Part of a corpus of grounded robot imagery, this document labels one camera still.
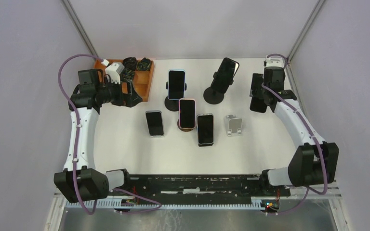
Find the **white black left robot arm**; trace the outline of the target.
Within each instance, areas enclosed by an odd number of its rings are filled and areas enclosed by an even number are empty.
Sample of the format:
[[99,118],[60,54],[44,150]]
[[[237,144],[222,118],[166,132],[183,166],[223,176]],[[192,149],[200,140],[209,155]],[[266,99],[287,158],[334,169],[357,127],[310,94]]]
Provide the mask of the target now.
[[70,147],[62,172],[55,173],[54,183],[70,203],[104,199],[115,190],[120,196],[132,191],[126,169],[96,170],[94,163],[94,135],[103,104],[127,106],[126,99],[136,92],[123,93],[121,71],[88,69],[78,72],[79,84],[67,97],[71,116]]

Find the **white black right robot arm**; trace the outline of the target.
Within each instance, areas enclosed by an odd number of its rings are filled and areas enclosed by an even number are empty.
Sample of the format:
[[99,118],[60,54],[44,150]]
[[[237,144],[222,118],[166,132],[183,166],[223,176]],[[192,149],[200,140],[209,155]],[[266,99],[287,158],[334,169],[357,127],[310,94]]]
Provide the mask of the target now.
[[277,66],[252,75],[250,110],[265,113],[270,109],[284,124],[296,148],[287,167],[262,172],[259,191],[264,196],[272,196],[279,186],[322,184],[327,188],[335,180],[339,148],[316,132],[294,92],[284,88],[285,79],[284,69]]

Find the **silver edge smartphone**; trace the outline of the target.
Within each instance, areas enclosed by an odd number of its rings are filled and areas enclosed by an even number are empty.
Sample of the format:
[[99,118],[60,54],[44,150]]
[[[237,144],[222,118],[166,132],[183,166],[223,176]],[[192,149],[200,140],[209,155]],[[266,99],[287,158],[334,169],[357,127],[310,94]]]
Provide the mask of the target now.
[[150,137],[163,137],[164,126],[162,112],[158,110],[145,112]]

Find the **pink case smartphone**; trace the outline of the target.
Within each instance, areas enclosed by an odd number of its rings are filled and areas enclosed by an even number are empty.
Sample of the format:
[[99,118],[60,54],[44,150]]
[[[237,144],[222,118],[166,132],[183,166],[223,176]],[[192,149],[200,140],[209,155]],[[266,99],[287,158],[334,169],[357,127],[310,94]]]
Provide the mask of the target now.
[[191,129],[195,127],[196,101],[194,99],[179,100],[179,127]]

